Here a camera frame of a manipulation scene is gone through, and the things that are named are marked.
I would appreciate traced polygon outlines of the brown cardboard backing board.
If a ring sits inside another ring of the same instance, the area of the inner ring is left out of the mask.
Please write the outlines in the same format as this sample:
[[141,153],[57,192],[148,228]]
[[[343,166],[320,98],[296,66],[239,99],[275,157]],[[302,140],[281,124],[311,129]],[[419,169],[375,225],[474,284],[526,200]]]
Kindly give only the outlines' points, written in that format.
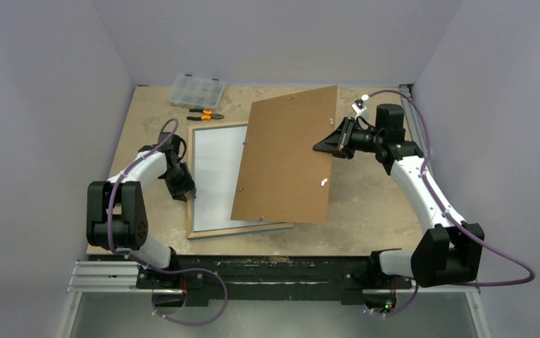
[[334,131],[337,94],[331,86],[251,104],[233,220],[327,222],[332,157],[313,146]]

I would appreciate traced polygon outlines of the grey landscape photo print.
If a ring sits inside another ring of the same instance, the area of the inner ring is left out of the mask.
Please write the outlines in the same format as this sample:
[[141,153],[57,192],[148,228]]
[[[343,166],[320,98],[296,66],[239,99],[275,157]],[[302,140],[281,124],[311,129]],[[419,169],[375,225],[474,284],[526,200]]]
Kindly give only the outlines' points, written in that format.
[[187,202],[187,238],[203,239],[291,229],[291,223],[232,220],[246,123],[191,127],[187,164],[196,196]]

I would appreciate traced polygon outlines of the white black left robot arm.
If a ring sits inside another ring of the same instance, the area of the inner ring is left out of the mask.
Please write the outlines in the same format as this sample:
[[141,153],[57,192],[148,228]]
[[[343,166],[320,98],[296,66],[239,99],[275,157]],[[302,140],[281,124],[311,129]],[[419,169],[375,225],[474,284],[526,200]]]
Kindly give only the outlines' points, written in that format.
[[161,132],[157,145],[143,146],[117,175],[93,181],[87,188],[88,244],[155,268],[153,278],[165,288],[179,283],[181,269],[171,263],[175,251],[149,234],[144,193],[163,180],[172,199],[195,198],[196,185],[183,161],[186,150],[183,138]]

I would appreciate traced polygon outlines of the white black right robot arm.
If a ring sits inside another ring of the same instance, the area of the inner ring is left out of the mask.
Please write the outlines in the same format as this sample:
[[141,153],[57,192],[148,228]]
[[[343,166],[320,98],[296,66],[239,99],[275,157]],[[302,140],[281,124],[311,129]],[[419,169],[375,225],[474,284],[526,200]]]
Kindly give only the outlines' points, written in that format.
[[405,194],[423,235],[414,251],[374,251],[366,268],[368,281],[384,286],[394,276],[414,279],[421,287],[464,284],[476,279],[484,231],[467,223],[449,206],[428,169],[420,147],[405,139],[404,111],[396,104],[380,104],[376,123],[363,127],[362,118],[344,118],[338,128],[313,146],[335,158],[352,159],[355,152],[375,155]]

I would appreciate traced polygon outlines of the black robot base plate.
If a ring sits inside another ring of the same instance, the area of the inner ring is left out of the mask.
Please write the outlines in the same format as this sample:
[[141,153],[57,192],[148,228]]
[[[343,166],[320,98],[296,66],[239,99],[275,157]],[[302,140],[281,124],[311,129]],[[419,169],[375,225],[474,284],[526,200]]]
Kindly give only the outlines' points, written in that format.
[[137,289],[177,291],[187,306],[211,300],[385,303],[411,283],[378,272],[369,256],[176,255],[168,273],[138,268]]

